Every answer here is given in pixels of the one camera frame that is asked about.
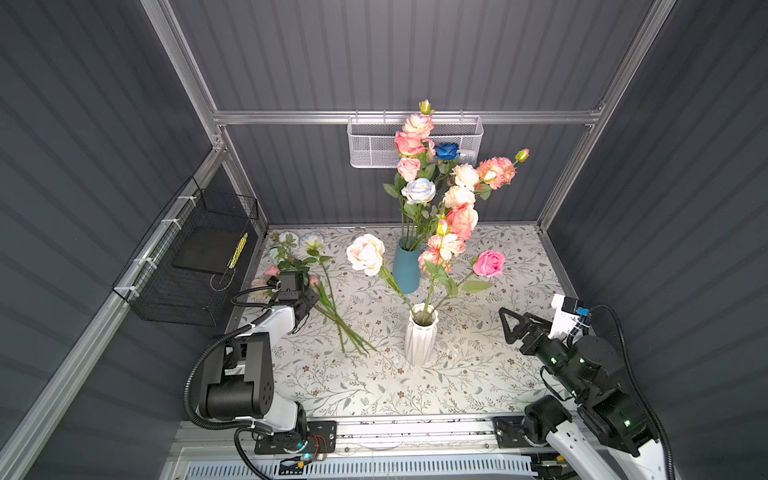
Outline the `magenta pink rose stem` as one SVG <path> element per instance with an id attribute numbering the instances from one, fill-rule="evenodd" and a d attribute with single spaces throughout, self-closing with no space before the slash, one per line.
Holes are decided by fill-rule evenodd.
<path id="1" fill-rule="evenodd" d="M 444 266 L 438 266 L 435 280 L 444 287 L 445 296 L 434 304 L 434 309 L 460 294 L 477 294 L 490 289 L 492 280 L 503 274 L 505 263 L 506 257 L 500 252 L 482 252 L 471 261 L 469 273 L 460 280 L 454 280 Z"/>

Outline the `cream rose stem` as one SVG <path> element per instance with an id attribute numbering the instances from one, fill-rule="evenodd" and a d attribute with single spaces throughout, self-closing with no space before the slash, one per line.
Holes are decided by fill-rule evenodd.
<path id="1" fill-rule="evenodd" d="M 405 303 L 410 313 L 413 304 L 396 282 L 393 273 L 385 265 L 385 245 L 372 234 L 357 237 L 346 249 L 347 260 L 355 271 L 363 272 L 368 277 L 382 279 Z"/>

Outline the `white ribbed ceramic vase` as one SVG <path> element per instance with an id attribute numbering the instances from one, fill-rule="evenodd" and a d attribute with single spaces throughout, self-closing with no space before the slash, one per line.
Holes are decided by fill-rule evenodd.
<path id="1" fill-rule="evenodd" d="M 438 312 L 432 305 L 416 304 L 409 312 L 405 333 L 405 357 L 414 366 L 424 366 L 437 338 Z"/>

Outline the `peach peony flower stem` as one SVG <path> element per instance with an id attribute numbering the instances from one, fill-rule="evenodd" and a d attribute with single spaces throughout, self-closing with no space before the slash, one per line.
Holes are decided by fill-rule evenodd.
<path id="1" fill-rule="evenodd" d="M 435 234 L 427 241 L 428 249 L 419 257 L 419 264 L 429 277 L 429 287 L 426 300 L 421 307 L 420 318 L 417 323 L 428 326 L 435 322 L 436 307 L 431 307 L 435 285 L 440 284 L 445 289 L 446 299 L 456 296 L 459 292 L 459 284 L 450 276 L 452 261 L 456 256 L 466 250 L 466 241 L 458 234 L 451 232 L 451 226 L 445 217 L 437 219 Z"/>

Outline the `blue ceramic vase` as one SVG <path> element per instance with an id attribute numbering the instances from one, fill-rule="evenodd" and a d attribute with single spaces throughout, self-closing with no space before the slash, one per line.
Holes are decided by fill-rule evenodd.
<path id="1" fill-rule="evenodd" d="M 393 277 L 400 291 L 409 295 L 420 285 L 419 257 L 422 247 L 415 244 L 412 236 L 403 236 L 397 244 L 394 258 Z"/>

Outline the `pink coral rose stem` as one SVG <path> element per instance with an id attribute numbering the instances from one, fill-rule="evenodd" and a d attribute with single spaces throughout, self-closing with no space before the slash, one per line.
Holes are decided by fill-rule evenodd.
<path id="1" fill-rule="evenodd" d="M 436 234 L 446 236 L 455 234 L 459 239 L 469 240 L 479 220 L 479 214 L 474 205 L 464 203 L 452 208 L 446 215 L 439 216 L 436 226 Z"/>

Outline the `peach rose flower stem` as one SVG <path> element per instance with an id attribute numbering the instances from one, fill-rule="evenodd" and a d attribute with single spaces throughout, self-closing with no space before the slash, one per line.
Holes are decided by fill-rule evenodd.
<path id="1" fill-rule="evenodd" d="M 523 149 L 510 159 L 493 157 L 481 162 L 475 169 L 479 181 L 474 186 L 474 192 L 481 199 L 487 200 L 491 194 L 508 185 L 516 176 L 517 165 L 530 158 L 530 150 Z"/>

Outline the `white peony flower stem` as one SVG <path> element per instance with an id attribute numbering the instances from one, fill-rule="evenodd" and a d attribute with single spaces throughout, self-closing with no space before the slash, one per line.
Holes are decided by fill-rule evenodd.
<path id="1" fill-rule="evenodd" d="M 464 203 L 470 203 L 474 205 L 475 209 L 476 194 L 474 186 L 479 181 L 475 169 L 469 164 L 458 165 L 451 172 L 449 180 L 451 181 L 451 186 L 444 193 L 441 203 L 438 206 L 432 205 L 429 233 L 435 233 L 438 217 L 446 215 L 452 208 L 459 207 Z"/>

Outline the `white rose stem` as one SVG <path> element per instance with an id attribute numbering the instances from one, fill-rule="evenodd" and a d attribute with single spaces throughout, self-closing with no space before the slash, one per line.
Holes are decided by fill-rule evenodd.
<path id="1" fill-rule="evenodd" d="M 402 188 L 403 235 L 400 246 L 403 250 L 417 250 L 430 232 L 431 203 L 435 195 L 436 186 L 427 178 L 417 178 Z"/>

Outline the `small pale pink rose stem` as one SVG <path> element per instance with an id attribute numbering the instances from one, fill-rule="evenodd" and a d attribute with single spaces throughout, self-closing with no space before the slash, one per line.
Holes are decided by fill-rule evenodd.
<path id="1" fill-rule="evenodd" d="M 408 185 L 409 182 L 417 179 L 420 170 L 421 162 L 418 159 L 401 157 L 398 161 L 393 181 L 383 185 L 385 192 L 399 202 L 401 216 L 401 235 L 403 237 L 406 237 L 411 233 L 414 221 L 408 215 L 406 208 L 407 199 L 402 193 L 402 190 Z"/>

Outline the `large pink rose stem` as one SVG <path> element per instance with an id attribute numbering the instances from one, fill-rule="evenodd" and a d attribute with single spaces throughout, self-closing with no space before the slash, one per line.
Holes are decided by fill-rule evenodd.
<path id="1" fill-rule="evenodd" d="M 396 134 L 395 145 L 400 157 L 398 173 L 407 181 L 416 179 L 420 169 L 426 164 L 427 147 L 420 137 L 405 132 Z"/>

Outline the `blue artificial rose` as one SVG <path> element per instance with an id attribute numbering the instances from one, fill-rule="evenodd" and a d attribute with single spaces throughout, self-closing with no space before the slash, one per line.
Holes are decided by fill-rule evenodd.
<path id="1" fill-rule="evenodd" d="M 435 163 L 437 165 L 437 179 L 446 178 L 457 166 L 459 155 L 459 145 L 457 143 L 444 142 L 435 146 Z"/>

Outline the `pink carnation flower stem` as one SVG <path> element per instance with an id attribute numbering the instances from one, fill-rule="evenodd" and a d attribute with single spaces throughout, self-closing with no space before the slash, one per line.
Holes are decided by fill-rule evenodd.
<path id="1" fill-rule="evenodd" d="M 434 122 L 432 114 L 434 109 L 429 99 L 425 99 L 419 103 L 419 111 L 410 115 L 404 122 L 404 125 L 400 132 L 417 135 L 422 139 L 422 142 L 427 147 L 427 158 L 434 156 L 434 142 L 430 139 L 430 135 L 434 130 Z"/>

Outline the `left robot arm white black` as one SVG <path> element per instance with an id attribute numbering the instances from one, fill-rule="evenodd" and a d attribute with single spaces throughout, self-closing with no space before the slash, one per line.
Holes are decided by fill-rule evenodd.
<path id="1" fill-rule="evenodd" d="M 215 340 L 197 359 L 183 393 L 189 420 L 207 430 L 306 437 L 303 407 L 276 392 L 272 347 L 299 330 L 318 300 L 301 271 L 272 275 L 264 285 L 234 294 L 234 306 L 261 313 Z"/>

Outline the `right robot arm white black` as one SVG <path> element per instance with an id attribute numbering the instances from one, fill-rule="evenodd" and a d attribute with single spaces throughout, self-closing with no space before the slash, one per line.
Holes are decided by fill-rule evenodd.
<path id="1" fill-rule="evenodd" d="M 551 322 L 532 313 L 502 308 L 499 317 L 505 341 L 540 360 L 541 375 L 565 390 L 549 389 L 520 420 L 494 418 L 499 447 L 550 447 L 565 461 L 564 478 L 675 478 L 668 437 L 639 390 L 624 346 L 595 335 L 553 339 Z"/>

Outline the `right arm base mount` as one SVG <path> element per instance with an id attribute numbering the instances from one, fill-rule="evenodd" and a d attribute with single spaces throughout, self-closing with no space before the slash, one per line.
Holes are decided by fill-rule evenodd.
<path id="1" fill-rule="evenodd" d="M 524 415 L 503 415 L 492 418 L 494 436 L 499 448 L 535 448 L 527 436 Z"/>

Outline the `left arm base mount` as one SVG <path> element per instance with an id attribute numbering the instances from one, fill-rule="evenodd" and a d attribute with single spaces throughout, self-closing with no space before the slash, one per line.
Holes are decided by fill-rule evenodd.
<path id="1" fill-rule="evenodd" d="M 293 431 L 274 435 L 257 435 L 254 453 L 256 455 L 279 454 L 329 454 L 336 448 L 338 435 L 336 421 L 309 420 L 299 424 Z"/>

